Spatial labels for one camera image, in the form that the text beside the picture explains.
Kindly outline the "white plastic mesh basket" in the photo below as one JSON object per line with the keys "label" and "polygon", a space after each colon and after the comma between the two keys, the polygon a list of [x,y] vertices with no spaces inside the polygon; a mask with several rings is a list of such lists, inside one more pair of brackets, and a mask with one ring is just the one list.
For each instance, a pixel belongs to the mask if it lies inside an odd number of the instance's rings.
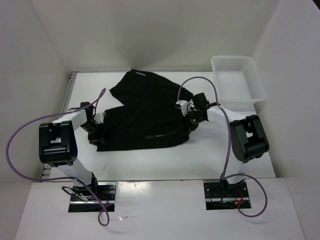
{"label": "white plastic mesh basket", "polygon": [[255,104],[267,98],[255,61],[249,56],[219,55],[211,58],[219,100]]}

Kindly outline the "black shorts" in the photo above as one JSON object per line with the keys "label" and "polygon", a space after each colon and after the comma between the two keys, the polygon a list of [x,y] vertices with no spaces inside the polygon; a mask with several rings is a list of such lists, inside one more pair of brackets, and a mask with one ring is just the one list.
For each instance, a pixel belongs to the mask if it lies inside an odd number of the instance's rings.
{"label": "black shorts", "polygon": [[149,71],[132,69],[110,89],[121,106],[105,110],[103,139],[97,151],[170,148],[189,140],[177,100],[190,101],[193,93]]}

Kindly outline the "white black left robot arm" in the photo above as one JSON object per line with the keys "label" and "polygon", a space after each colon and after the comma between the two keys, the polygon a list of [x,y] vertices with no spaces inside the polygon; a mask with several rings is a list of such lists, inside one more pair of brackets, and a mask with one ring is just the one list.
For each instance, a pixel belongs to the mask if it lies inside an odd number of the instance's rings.
{"label": "white black left robot arm", "polygon": [[95,175],[87,170],[78,158],[75,130],[82,128],[88,133],[91,144],[103,141],[103,114],[95,119],[96,107],[81,102],[70,114],[39,125],[39,159],[52,168],[58,168],[72,178],[72,191],[81,201],[91,201],[100,194]]}

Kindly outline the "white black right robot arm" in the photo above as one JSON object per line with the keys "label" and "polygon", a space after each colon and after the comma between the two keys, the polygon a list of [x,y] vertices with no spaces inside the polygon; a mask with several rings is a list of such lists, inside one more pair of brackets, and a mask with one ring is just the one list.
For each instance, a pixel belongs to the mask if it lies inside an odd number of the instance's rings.
{"label": "white black right robot arm", "polygon": [[192,100],[178,100],[176,108],[183,115],[183,123],[194,131],[202,122],[212,122],[227,129],[227,154],[219,180],[219,191],[230,197],[241,186],[246,176],[246,164],[261,158],[270,149],[260,118],[243,115],[224,108],[217,102],[210,103],[204,93]]}

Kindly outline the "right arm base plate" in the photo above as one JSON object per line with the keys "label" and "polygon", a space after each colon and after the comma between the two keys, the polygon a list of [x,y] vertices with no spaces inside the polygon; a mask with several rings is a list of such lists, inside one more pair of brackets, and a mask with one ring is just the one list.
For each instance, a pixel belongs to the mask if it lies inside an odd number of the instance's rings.
{"label": "right arm base plate", "polygon": [[206,210],[251,209],[249,192],[244,180],[229,184],[226,180],[203,183]]}

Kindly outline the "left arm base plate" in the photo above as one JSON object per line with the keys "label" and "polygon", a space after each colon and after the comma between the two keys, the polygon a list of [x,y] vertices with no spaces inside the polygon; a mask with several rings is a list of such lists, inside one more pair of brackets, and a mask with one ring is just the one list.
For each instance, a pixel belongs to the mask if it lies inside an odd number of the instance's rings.
{"label": "left arm base plate", "polygon": [[[104,204],[108,212],[115,211],[116,188],[116,182],[100,181],[95,189],[91,189],[93,192],[95,191],[95,195]],[[62,189],[70,196],[69,213],[98,213],[102,210],[101,205],[85,187],[63,186]]]}

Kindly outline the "aluminium table edge rail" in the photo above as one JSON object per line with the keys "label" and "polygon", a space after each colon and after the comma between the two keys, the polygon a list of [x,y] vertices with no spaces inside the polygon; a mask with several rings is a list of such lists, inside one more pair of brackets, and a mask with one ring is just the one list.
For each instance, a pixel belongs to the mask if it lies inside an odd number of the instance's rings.
{"label": "aluminium table edge rail", "polygon": [[[69,106],[69,102],[70,102],[70,99],[71,99],[72,91],[73,91],[73,88],[74,88],[74,84],[75,84],[75,81],[76,81],[77,74],[78,74],[78,71],[72,71],[70,73],[69,80],[68,80],[68,85],[67,85],[67,88],[66,88],[66,91],[65,91],[65,94],[64,94],[62,107],[61,107],[61,110],[60,110],[61,113],[67,111],[67,108]],[[44,164],[43,165],[43,171],[42,171],[42,174],[41,174],[41,178],[43,180],[49,179],[49,178],[61,178],[61,177],[65,177],[65,175],[61,171],[59,171],[57,169],[54,169],[53,173],[52,173],[52,167],[51,166],[49,166],[48,164]]]}

